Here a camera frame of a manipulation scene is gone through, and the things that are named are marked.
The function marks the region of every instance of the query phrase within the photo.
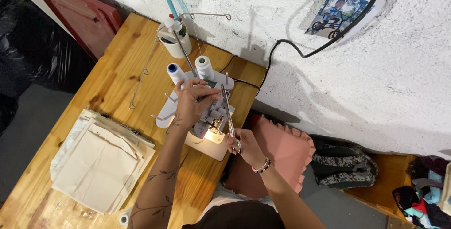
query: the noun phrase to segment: forearm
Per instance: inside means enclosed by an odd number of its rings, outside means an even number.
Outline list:
[[[325,228],[274,167],[270,166],[260,175],[287,229]]]
[[[130,229],[167,228],[188,128],[173,125],[131,212]]]

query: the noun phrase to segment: leaf vine tattoo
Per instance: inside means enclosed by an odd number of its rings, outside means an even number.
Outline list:
[[[128,225],[130,226],[131,229],[134,229],[134,226],[133,226],[133,217],[134,217],[136,214],[138,214],[139,212],[143,211],[143,210],[159,209],[159,210],[156,210],[154,213],[152,213],[152,216],[153,216],[153,215],[157,215],[157,214],[159,214],[159,213],[162,211],[162,214],[163,214],[163,217],[164,217],[164,216],[165,216],[165,211],[166,211],[166,209],[167,209],[169,206],[172,205],[172,202],[169,200],[169,197],[168,197],[168,196],[166,196],[166,202],[167,202],[168,204],[165,205],[165,206],[150,207],[150,208],[141,208],[141,207],[139,207],[138,203],[135,203],[135,207],[138,209],[138,211],[135,212],[135,213],[133,213],[133,215],[130,216],[130,220],[129,220]]]
[[[175,118],[172,120],[171,124],[169,125],[168,129],[166,130],[166,135],[169,134],[169,130],[172,128],[172,126],[180,126],[181,120],[183,120],[183,118],[180,118],[180,113],[175,113]]]
[[[186,158],[188,157],[188,154],[189,154],[189,151],[188,151],[188,153],[186,154],[186,156],[183,158],[183,160],[182,160],[182,162],[180,163],[180,165],[178,165],[176,168],[172,169],[172,170],[169,171],[169,172],[166,172],[166,171],[164,171],[164,170],[160,170],[160,173],[159,173],[159,174],[152,174],[152,175],[149,175],[149,176],[147,176],[146,182],[149,182],[149,181],[151,181],[153,178],[155,178],[156,176],[158,176],[158,175],[163,175],[163,174],[170,174],[170,176],[169,176],[166,180],[169,180],[169,179],[171,179],[171,178],[172,178],[173,180],[175,180],[176,177],[177,177],[177,173],[179,172],[180,168],[183,166],[183,163],[185,163],[185,160],[186,160]]]

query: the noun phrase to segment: textured wall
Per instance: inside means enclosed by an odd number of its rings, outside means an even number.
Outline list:
[[[160,21],[169,14],[165,0],[116,1]],[[196,17],[197,32],[261,65],[277,39],[306,52],[326,41],[303,34],[323,0],[173,1],[178,12],[230,13]],[[351,40],[308,59],[281,45],[254,106],[373,150],[451,158],[450,3],[387,0]]]

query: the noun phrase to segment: photograph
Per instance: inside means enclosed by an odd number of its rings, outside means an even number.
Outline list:
[[[305,31],[305,34],[316,35],[327,39],[335,38],[362,13],[368,5],[368,2],[369,0],[326,0]],[[364,27],[365,24],[379,13],[384,4],[384,1],[376,2],[358,25],[351,29],[345,36],[338,39],[337,42],[342,39],[348,39],[350,35],[352,36],[357,33],[360,28]]]

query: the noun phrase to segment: hand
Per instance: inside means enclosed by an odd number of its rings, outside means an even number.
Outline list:
[[[179,103],[177,104],[175,119],[172,122],[174,125],[177,123],[177,126],[182,125],[190,128],[199,121],[202,112],[211,102],[221,100],[219,95],[221,90],[207,88],[208,83],[199,78],[189,79],[182,90],[181,86],[184,82],[185,80],[180,80],[174,89],[175,94],[179,97]],[[203,96],[205,98],[198,102],[198,98]]]
[[[241,149],[243,151],[241,156],[245,162],[254,168],[261,168],[266,162],[266,156],[263,154],[262,149],[255,140],[252,131],[235,129],[235,137],[240,140]],[[225,143],[229,148],[229,152],[237,154],[236,151],[238,151],[239,148],[235,138],[231,137],[230,134],[227,134],[225,136]]]

